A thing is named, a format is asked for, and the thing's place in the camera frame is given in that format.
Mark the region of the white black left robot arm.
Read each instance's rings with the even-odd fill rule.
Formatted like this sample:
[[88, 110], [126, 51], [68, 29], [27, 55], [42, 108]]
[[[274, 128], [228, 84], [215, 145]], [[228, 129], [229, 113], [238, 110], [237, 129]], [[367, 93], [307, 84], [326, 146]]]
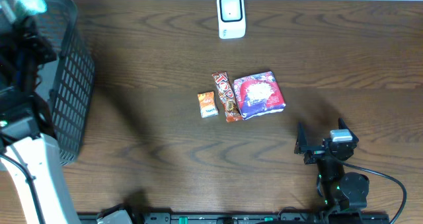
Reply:
[[40, 65], [56, 52], [35, 18], [19, 17], [1, 2], [1, 162], [13, 179], [27, 223], [79, 223], [60, 164], [59, 145], [46, 101], [36, 93]]

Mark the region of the pink purple pad package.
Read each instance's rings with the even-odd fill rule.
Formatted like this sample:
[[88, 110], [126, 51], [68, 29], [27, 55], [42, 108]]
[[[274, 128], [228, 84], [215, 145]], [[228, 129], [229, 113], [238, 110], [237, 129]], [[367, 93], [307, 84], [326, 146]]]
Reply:
[[244, 120], [282, 112], [286, 107], [282, 92], [271, 71], [235, 79], [233, 88]]

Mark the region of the grey plastic basket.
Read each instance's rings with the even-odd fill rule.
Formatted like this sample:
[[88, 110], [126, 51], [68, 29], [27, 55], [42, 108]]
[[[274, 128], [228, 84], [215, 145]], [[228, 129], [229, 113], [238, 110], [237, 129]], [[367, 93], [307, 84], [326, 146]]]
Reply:
[[[2, 1], [8, 2], [15, 12], [15, 0]], [[45, 2], [47, 11], [33, 17], [39, 33], [50, 42], [57, 58], [39, 66], [36, 93], [49, 107], [60, 163], [67, 165], [76, 161], [83, 143], [95, 65], [78, 32], [78, 10], [74, 2]], [[1, 10], [1, 34], [8, 28]]]

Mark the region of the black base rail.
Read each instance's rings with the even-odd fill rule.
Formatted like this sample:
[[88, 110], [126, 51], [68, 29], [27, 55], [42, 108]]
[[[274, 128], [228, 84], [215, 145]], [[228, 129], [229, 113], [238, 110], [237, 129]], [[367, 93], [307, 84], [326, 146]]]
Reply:
[[[317, 216], [289, 210], [281, 214], [262, 213], [142, 213], [136, 223], [143, 224], [257, 224], [257, 223], [324, 223]], [[386, 214], [332, 214], [329, 223], [388, 224]]]

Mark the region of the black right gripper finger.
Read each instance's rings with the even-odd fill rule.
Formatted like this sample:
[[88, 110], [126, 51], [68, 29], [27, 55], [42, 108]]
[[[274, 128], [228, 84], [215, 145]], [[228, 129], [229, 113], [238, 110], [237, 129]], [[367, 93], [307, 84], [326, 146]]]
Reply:
[[297, 126], [297, 139], [295, 142], [294, 153], [303, 154], [307, 151], [307, 148], [308, 148], [308, 142], [305, 135], [305, 130], [303, 129], [303, 126], [300, 122], [298, 123], [298, 126]]
[[346, 122], [342, 119], [338, 119], [338, 129], [340, 130], [348, 130], [350, 136], [352, 137], [352, 141], [359, 141], [359, 138], [354, 134], [354, 132], [346, 125]]

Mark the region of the small orange snack box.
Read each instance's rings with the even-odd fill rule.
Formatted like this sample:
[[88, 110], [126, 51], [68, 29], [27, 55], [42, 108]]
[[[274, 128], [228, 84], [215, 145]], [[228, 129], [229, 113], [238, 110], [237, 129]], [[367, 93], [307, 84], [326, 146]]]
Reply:
[[202, 118], [218, 115], [218, 109], [215, 105], [213, 91], [198, 94], [198, 102], [200, 105], [200, 114]]

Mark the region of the orange chocolate bar wrapper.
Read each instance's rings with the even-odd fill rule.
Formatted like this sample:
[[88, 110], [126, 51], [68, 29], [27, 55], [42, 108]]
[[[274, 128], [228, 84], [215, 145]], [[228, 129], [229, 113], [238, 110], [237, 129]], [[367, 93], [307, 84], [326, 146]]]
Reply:
[[225, 111], [226, 121], [236, 122], [243, 120], [243, 117], [237, 107], [237, 101], [227, 73], [225, 71], [216, 72], [212, 74], [212, 77], [218, 90], [219, 99]]

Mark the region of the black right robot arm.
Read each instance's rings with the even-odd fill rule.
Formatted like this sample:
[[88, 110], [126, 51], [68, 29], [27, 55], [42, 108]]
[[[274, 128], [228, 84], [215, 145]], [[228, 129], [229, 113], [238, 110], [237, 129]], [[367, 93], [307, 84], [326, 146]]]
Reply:
[[330, 137], [324, 138], [320, 145], [310, 145], [303, 126], [297, 127], [294, 153], [303, 155], [306, 165], [317, 165], [319, 195], [336, 211], [359, 211], [367, 207], [368, 177], [344, 170], [344, 162], [354, 154], [358, 141], [341, 118], [338, 129], [330, 131]]

